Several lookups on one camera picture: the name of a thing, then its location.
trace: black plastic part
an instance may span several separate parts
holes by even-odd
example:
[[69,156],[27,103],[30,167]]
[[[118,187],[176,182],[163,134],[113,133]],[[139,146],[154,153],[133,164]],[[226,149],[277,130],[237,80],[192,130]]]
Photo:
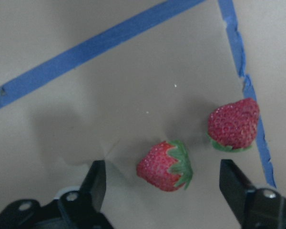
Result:
[[219,187],[238,222],[245,219],[246,203],[252,199],[256,188],[232,160],[222,160]]
[[92,206],[99,212],[106,193],[105,161],[94,161],[79,190],[82,194],[89,194],[93,198]]
[[257,189],[232,160],[222,160],[219,187],[242,229],[286,229],[286,199]]
[[22,199],[9,204],[0,213],[0,229],[29,228],[39,209],[40,205],[34,199]]
[[42,208],[33,199],[15,201],[0,213],[0,229],[113,229],[99,213],[105,192],[105,162],[94,161],[79,191]]

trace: blue tape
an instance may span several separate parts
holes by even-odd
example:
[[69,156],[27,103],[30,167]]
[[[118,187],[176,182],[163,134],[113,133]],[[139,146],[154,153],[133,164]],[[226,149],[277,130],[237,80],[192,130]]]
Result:
[[[256,100],[256,94],[252,85],[250,75],[245,73],[246,58],[244,43],[242,40],[242,36],[238,31],[237,17],[234,10],[233,2],[232,0],[218,0],[218,2],[223,19],[227,23],[226,31],[230,42],[236,70],[238,72],[239,77],[244,79],[244,97],[251,97]],[[266,182],[269,185],[276,187],[276,183],[273,176],[271,156],[267,146],[267,141],[265,140],[265,131],[261,117],[257,125],[256,144],[263,165]]]
[[80,43],[0,87],[0,108],[205,0],[168,0]]

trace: blue painter's tape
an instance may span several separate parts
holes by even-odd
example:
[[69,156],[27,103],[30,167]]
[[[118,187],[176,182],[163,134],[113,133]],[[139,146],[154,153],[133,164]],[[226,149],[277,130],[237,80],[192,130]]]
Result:
[[[244,43],[242,36],[238,31],[237,17],[234,10],[232,0],[218,0],[223,19],[227,23],[227,35],[230,42],[235,67],[239,77],[244,79],[244,97],[251,97],[256,100],[256,94],[252,85],[250,75],[245,73],[246,69],[246,58]],[[273,176],[273,166],[271,163],[271,156],[265,140],[265,131],[263,126],[262,118],[260,117],[257,125],[257,136],[256,144],[260,154],[261,162],[263,165],[266,181],[273,187],[276,187],[276,183]]]
[[80,43],[0,87],[0,108],[205,0],[168,0]]

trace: white table surface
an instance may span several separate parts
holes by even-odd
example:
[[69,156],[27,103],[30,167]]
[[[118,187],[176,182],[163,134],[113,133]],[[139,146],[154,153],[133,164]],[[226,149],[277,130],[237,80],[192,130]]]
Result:
[[[159,2],[0,1],[0,85]],[[286,195],[286,0],[234,2],[276,183]],[[218,189],[220,159],[235,160],[255,183],[265,179],[255,144],[231,155],[204,135],[212,109],[242,98],[224,29],[216,1],[207,0],[0,109],[0,210],[19,198],[45,204],[105,158],[102,210],[116,228],[236,228]],[[165,194],[133,172],[152,144],[170,138],[188,145],[195,175],[187,191]],[[175,215],[171,205],[180,202]],[[125,225],[130,212],[137,214]]]

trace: strawberry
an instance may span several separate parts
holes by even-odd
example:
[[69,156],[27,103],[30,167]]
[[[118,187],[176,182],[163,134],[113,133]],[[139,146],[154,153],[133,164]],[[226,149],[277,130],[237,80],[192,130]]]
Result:
[[256,137],[258,119],[259,108],[252,98],[217,108],[208,120],[213,147],[226,152],[248,149]]
[[181,141],[161,142],[137,165],[137,175],[163,191],[175,191],[193,176],[188,153]]

